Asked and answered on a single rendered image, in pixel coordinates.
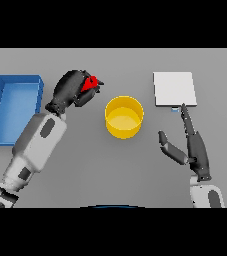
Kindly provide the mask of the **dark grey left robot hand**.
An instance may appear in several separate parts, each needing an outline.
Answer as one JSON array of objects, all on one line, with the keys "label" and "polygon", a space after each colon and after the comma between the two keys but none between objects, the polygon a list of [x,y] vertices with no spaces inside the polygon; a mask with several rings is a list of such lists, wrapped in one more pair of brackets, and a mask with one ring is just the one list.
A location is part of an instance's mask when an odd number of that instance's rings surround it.
[{"label": "dark grey left robot hand", "polygon": [[82,92],[83,83],[89,76],[92,75],[86,70],[71,70],[64,74],[56,84],[53,98],[45,106],[45,109],[60,116],[72,104],[76,107],[84,106],[96,93],[100,92],[100,86],[103,85],[103,82],[97,79],[98,86],[96,88]]}]

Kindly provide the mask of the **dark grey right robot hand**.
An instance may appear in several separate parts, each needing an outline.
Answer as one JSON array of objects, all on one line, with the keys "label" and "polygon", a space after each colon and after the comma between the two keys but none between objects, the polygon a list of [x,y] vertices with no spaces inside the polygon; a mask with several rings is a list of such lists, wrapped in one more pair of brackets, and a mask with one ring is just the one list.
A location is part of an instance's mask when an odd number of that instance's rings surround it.
[{"label": "dark grey right robot hand", "polygon": [[187,152],[174,146],[168,141],[163,131],[158,132],[161,151],[180,165],[188,164],[197,175],[197,181],[210,181],[209,158],[204,141],[198,131],[194,129],[187,106],[181,105],[181,118],[184,123],[184,132],[187,139]]}]

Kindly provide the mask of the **red beaker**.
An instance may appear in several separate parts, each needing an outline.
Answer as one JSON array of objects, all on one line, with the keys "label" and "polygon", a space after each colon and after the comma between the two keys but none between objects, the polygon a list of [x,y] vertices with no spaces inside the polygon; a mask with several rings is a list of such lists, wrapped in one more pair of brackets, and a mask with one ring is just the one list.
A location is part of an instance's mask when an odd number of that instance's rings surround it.
[{"label": "red beaker", "polygon": [[88,91],[90,89],[96,88],[98,86],[98,80],[95,76],[89,76],[85,79],[83,86],[81,88],[82,92]]}]

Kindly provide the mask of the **pale square measuring scale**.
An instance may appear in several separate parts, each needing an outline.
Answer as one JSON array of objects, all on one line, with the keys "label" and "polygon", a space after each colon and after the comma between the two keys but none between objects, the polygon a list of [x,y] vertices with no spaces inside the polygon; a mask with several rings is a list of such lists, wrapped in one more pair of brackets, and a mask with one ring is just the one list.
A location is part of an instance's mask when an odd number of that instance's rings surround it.
[{"label": "pale square measuring scale", "polygon": [[153,84],[156,107],[197,106],[191,72],[154,72]]}]

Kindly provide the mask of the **yellow bowl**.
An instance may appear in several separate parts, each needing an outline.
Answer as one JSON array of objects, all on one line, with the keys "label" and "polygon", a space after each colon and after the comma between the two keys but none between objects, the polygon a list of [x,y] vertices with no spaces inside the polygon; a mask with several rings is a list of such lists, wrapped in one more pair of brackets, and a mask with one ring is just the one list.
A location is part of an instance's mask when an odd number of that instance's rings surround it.
[{"label": "yellow bowl", "polygon": [[131,96],[117,96],[105,107],[105,127],[112,136],[121,140],[134,137],[143,118],[141,103]]}]

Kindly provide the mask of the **blue tray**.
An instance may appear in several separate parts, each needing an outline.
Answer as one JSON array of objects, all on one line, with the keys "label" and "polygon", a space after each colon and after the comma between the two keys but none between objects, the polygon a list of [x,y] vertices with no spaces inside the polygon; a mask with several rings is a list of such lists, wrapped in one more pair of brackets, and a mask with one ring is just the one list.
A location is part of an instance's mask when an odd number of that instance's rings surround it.
[{"label": "blue tray", "polygon": [[0,146],[13,146],[40,112],[43,88],[40,75],[0,75]]}]

